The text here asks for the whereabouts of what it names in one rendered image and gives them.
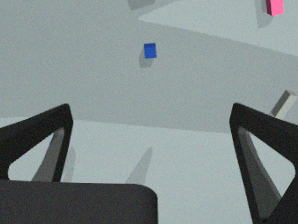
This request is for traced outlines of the small blue block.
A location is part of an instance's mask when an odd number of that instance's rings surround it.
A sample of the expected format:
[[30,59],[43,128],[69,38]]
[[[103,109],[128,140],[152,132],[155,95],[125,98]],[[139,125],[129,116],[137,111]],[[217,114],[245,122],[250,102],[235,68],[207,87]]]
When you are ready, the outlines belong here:
[[156,58],[156,43],[144,44],[145,59]]

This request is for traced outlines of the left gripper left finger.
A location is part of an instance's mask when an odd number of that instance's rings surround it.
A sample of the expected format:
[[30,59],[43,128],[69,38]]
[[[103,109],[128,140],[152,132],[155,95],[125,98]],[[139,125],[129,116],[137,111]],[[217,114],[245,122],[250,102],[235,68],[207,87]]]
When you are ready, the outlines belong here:
[[69,104],[59,105],[0,128],[0,179],[10,180],[9,166],[54,133],[44,159],[31,181],[60,182],[72,128],[73,118]]

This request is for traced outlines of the grey rod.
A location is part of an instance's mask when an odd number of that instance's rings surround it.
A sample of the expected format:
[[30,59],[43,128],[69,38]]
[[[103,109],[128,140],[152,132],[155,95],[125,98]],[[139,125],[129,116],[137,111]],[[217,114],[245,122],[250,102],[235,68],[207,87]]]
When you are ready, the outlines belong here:
[[297,98],[294,92],[285,90],[271,113],[275,118],[283,119]]

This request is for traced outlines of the pink rod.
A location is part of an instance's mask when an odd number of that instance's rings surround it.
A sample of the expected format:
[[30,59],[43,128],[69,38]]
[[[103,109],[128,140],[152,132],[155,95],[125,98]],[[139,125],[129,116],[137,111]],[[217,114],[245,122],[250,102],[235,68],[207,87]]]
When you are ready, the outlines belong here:
[[267,14],[271,16],[284,13],[283,0],[266,0]]

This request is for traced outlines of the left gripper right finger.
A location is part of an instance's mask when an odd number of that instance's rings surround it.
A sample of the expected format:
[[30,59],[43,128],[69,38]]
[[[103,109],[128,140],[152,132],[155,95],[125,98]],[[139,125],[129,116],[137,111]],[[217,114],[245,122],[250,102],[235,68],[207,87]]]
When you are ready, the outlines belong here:
[[[252,223],[298,224],[298,125],[240,103],[233,104],[229,125]],[[265,170],[249,132],[294,165],[295,177],[283,196]]]

